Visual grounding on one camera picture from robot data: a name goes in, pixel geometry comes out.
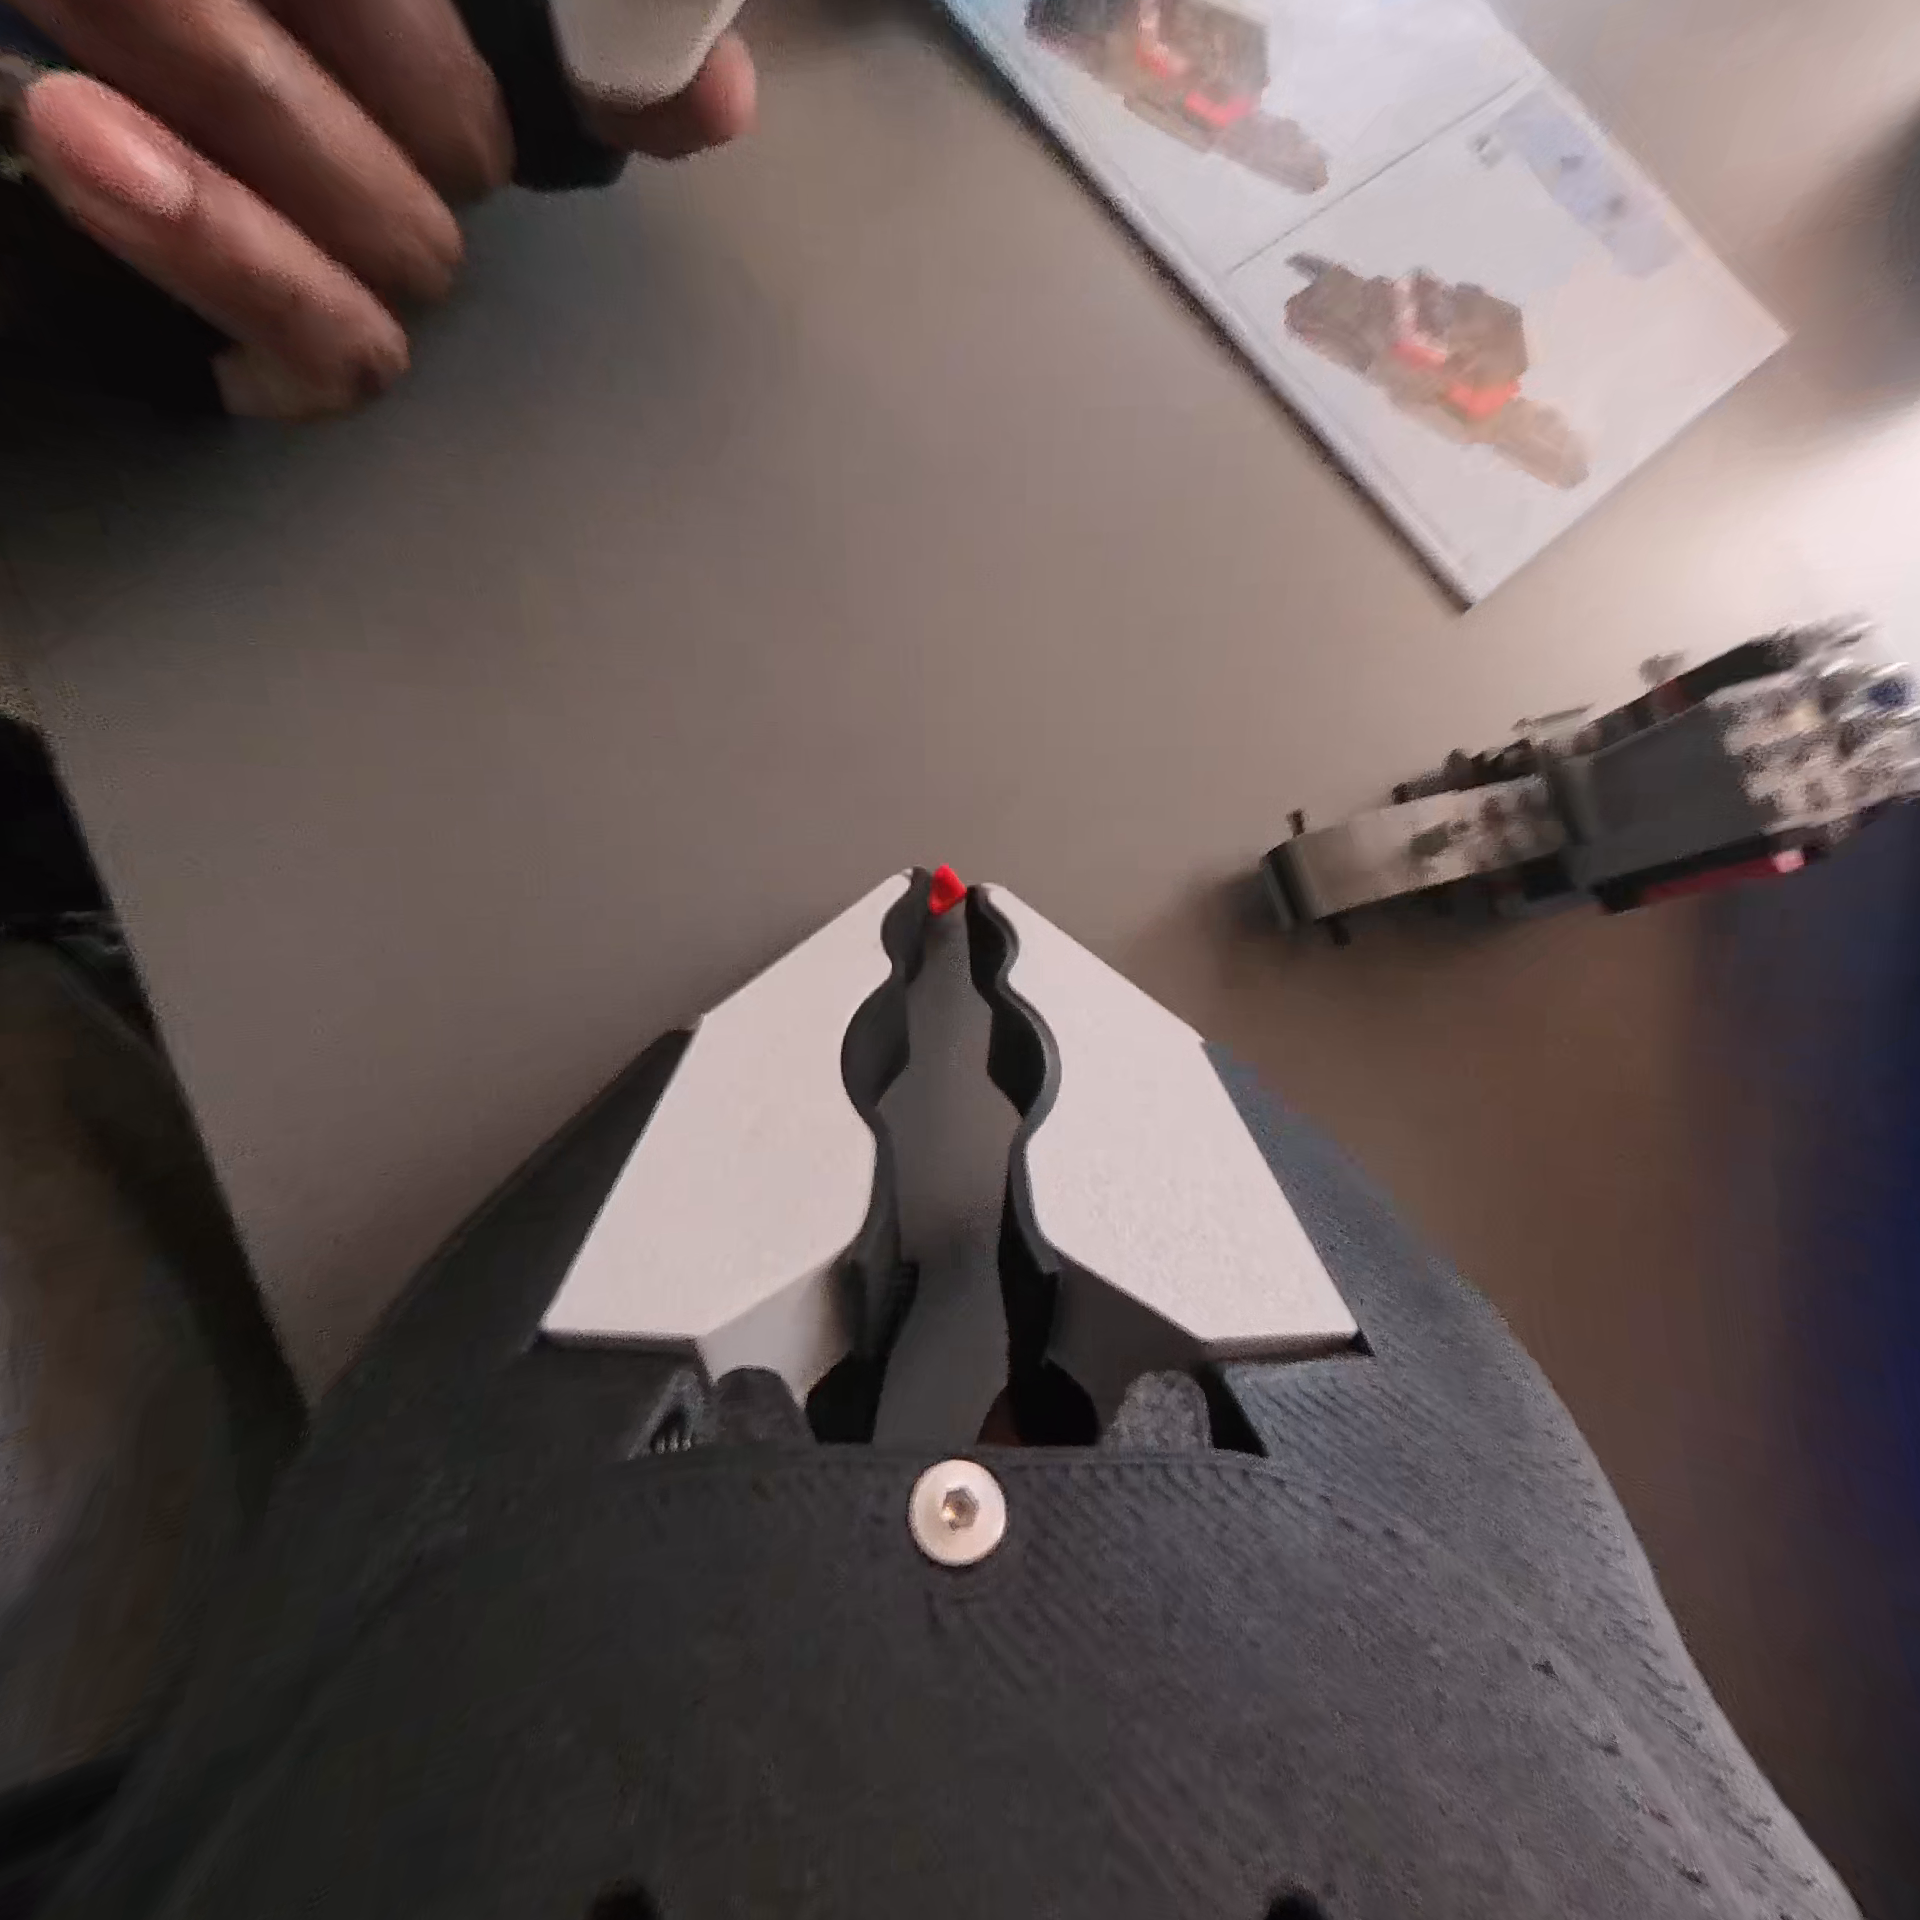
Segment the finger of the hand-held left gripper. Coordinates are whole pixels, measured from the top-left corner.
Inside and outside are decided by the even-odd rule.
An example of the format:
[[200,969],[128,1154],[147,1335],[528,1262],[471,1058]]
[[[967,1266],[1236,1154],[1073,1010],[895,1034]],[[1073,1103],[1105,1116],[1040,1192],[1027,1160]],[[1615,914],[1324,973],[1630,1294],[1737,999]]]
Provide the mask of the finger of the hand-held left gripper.
[[697,77],[744,2],[551,2],[560,68],[600,104],[659,104]]

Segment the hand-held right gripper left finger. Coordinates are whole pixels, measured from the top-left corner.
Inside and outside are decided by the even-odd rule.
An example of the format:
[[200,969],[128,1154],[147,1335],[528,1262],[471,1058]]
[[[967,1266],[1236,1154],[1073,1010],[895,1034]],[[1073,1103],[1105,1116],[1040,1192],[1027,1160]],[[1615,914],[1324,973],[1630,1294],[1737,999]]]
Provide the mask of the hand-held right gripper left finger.
[[929,871],[892,872],[699,1017],[547,1338],[712,1377],[882,1359],[905,1282],[880,1101],[911,1056],[929,922]]

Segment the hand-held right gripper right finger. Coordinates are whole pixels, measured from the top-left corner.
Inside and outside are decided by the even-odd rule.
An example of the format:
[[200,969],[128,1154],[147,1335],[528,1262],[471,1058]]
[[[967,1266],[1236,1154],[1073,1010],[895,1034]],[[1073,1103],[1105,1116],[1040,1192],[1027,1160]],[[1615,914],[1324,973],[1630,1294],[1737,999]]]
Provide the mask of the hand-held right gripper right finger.
[[1008,887],[967,895],[987,1071],[1017,1113],[999,1225],[1014,1410],[1142,1376],[1355,1352],[1347,1308],[1210,1045]]

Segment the toy brick vehicle model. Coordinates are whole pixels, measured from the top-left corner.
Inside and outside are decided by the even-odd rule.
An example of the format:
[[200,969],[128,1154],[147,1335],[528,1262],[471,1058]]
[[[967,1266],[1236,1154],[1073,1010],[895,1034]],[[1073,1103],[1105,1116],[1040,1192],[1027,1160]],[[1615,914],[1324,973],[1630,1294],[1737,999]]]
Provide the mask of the toy brick vehicle model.
[[1279,922],[1344,944],[1407,904],[1615,917],[1802,872],[1916,804],[1916,666],[1863,621],[1660,655],[1643,681],[1609,711],[1454,751],[1386,804],[1322,824],[1292,810],[1259,863]]

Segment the grey desk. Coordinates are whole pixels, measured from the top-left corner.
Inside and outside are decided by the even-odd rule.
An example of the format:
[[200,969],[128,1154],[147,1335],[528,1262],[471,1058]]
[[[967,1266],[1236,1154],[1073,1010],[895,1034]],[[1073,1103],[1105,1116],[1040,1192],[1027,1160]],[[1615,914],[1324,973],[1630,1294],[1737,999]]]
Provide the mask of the grey desk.
[[1516,4],[1793,337],[1456,608],[929,6],[753,21],[738,150],[507,199],[415,377],[4,429],[4,638],[308,1389],[660,1025],[1010,881],[1513,1317],[1706,1638],[1865,1640],[1787,1463],[1710,908],[1350,944],[1258,857],[1642,665],[1916,641],[1916,4]]

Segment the person's left hand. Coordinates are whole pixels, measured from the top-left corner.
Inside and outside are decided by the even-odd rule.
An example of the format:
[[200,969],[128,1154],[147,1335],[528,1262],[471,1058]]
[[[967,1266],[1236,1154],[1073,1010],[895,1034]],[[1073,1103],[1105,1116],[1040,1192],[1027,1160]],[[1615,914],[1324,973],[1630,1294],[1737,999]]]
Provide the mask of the person's left hand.
[[306,420],[386,392],[497,191],[750,132],[729,23],[583,87],[553,4],[4,4],[4,410],[34,392]]

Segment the person's grey sweatshirt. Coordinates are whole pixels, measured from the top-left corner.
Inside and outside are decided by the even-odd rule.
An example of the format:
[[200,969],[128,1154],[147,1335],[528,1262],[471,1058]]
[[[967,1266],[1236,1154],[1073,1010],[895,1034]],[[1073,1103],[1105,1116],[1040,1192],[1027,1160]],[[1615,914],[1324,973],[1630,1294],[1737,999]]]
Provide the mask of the person's grey sweatshirt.
[[2,961],[2,1786],[166,1714],[305,1400],[161,1049]]

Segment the brick instruction booklet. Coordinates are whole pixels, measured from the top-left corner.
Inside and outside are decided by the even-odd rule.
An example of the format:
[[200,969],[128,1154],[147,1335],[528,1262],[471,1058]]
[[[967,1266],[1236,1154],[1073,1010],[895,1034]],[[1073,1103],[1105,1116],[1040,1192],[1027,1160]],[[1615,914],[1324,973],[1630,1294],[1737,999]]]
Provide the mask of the brick instruction booklet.
[[945,10],[1460,606],[1786,343],[1488,4]]

